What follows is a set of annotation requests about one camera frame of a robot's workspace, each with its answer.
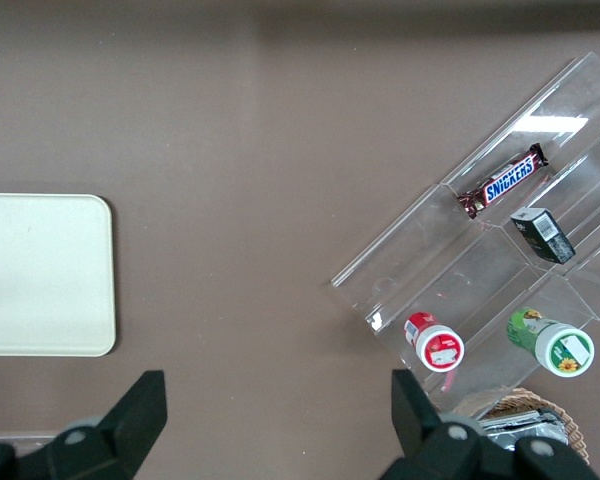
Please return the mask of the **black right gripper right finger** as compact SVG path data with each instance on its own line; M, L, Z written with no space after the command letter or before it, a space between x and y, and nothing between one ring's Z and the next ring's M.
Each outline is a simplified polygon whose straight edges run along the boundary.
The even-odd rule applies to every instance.
M392 423L403 456L382 479L597 479L569 446L522 438L505 450L466 419L444 421L410 370L391 377Z

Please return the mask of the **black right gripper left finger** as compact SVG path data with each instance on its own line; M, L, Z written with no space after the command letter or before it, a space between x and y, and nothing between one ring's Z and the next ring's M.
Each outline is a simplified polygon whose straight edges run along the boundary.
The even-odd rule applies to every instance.
M68 429L20 457L0 442L0 479L132 479L167 418L165 374L146 371L94 426Z

